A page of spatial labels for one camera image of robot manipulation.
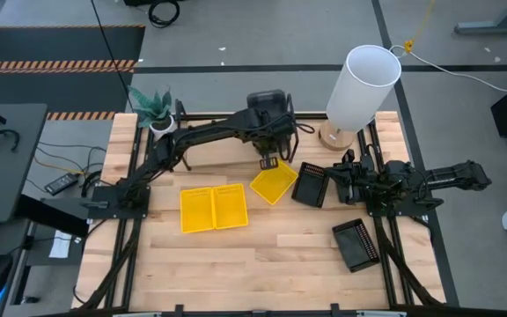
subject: potted plant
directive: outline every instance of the potted plant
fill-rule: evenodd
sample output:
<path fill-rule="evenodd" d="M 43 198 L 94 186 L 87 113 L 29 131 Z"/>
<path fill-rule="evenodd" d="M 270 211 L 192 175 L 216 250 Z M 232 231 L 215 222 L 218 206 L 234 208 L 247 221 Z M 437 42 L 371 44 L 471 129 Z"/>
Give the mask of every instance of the potted plant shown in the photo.
<path fill-rule="evenodd" d="M 134 108 L 139 117 L 138 127 L 150 128 L 157 139 L 175 130 L 175 120 L 170 113 L 172 94 L 169 90 L 162 98 L 159 98 L 159 94 L 156 92 L 153 100 L 134 87 L 129 86 L 129 90 L 139 103 Z"/>

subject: white lamp shade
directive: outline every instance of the white lamp shade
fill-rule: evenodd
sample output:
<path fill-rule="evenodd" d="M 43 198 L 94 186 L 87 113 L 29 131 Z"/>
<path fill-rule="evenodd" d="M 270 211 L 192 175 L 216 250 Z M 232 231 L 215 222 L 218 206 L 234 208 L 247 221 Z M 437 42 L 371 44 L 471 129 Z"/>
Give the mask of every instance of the white lamp shade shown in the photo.
<path fill-rule="evenodd" d="M 369 123 L 400 78 L 398 58 L 375 45 L 353 48 L 342 67 L 326 114 L 334 128 L 357 132 Z"/>

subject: green plant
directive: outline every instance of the green plant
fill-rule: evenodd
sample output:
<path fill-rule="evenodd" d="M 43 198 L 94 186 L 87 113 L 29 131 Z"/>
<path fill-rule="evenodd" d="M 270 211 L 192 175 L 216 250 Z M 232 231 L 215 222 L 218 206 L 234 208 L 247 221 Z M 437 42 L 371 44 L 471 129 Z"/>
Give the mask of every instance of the green plant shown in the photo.
<path fill-rule="evenodd" d="M 134 87 L 129 86 L 129 91 L 139 103 L 139 105 L 134 107 L 134 111 L 141 118 L 138 127 L 147 128 L 153 122 L 161 122 L 170 114 L 172 94 L 169 92 L 169 89 L 162 98 L 159 98 L 159 94 L 156 92 L 153 100 Z"/>

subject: yellow cable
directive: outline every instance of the yellow cable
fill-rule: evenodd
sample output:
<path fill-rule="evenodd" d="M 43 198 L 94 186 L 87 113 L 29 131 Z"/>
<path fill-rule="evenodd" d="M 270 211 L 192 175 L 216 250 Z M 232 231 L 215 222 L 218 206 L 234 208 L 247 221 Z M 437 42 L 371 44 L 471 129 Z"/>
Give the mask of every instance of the yellow cable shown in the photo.
<path fill-rule="evenodd" d="M 45 167 L 49 167 L 49 168 L 55 168 L 55 169 L 59 169 L 59 170 L 62 170 L 62 171 L 65 171 L 65 172 L 69 172 L 69 173 L 75 173 L 75 174 L 83 174 L 84 172 L 82 171 L 78 171 L 78 170 L 74 170 L 74 169 L 69 169 L 69 168 L 65 168 L 65 167 L 59 167 L 59 166 L 53 166 L 51 164 L 46 164 L 46 163 L 42 163 L 40 162 L 36 156 L 34 156 L 34 161 L 42 166 L 45 166 Z"/>
<path fill-rule="evenodd" d="M 414 35 L 412 40 L 404 42 L 404 50 L 406 51 L 406 53 L 412 52 L 412 48 L 414 48 L 414 42 L 418 39 L 420 34 L 422 34 L 422 31 L 423 31 L 424 27 L 426 26 L 426 21 L 428 21 L 428 18 L 430 17 L 430 14 L 431 14 L 431 10 L 433 9 L 433 5 L 435 3 L 436 3 L 436 0 L 431 0 L 430 7 L 426 11 L 426 16 L 423 17 L 422 25 L 420 26 L 420 28 L 418 29 L 418 31 L 416 32 L 416 34 Z"/>

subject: wooden lamp base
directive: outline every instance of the wooden lamp base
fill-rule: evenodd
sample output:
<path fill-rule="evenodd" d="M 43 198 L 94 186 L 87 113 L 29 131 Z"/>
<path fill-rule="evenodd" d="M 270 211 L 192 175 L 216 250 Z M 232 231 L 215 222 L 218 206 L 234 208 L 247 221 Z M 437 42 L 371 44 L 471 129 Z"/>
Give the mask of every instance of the wooden lamp base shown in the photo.
<path fill-rule="evenodd" d="M 336 129 L 329 120 L 326 120 L 320 125 L 318 139 L 329 150 L 343 151 L 356 139 L 356 133 Z"/>

